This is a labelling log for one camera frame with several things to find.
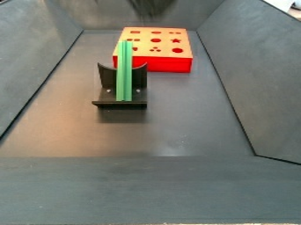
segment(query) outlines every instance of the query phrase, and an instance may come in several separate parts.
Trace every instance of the black holder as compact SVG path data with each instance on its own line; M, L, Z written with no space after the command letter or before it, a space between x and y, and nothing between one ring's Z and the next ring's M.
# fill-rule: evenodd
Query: black holder
M109 68L98 63L102 81L102 90L98 101L93 104L98 107L125 108L148 107L148 63L131 69L131 101L117 101L117 74L115 68Z

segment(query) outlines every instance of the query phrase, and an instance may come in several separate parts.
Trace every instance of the green rectangular block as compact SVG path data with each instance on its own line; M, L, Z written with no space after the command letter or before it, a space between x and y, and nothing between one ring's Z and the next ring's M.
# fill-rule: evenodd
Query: green rectangular block
M130 41L118 44L117 101L131 101L131 49Z

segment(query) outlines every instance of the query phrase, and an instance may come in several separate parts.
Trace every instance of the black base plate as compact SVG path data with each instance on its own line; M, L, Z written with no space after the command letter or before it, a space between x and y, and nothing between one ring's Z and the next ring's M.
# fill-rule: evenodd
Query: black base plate
M148 90L134 89L131 101L117 101L117 90L102 88L99 100L93 101L93 104L101 108L148 108Z

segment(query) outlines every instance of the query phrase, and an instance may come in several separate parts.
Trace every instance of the red block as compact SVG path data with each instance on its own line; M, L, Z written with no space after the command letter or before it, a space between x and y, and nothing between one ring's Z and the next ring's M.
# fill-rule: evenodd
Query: red block
M186 29L125 27L119 40L133 41L133 67L148 62L150 72L190 73L193 53ZM117 48L113 62L117 68Z

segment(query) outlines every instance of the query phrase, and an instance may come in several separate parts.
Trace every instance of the white object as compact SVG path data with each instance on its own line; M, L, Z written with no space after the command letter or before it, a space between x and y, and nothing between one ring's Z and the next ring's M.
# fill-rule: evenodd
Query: white object
M301 10L301 0L296 0L296 7Z
M272 5L275 5L281 11L288 12L291 6L293 3L299 3L300 7L301 7L301 0L265 0L268 3L271 3Z

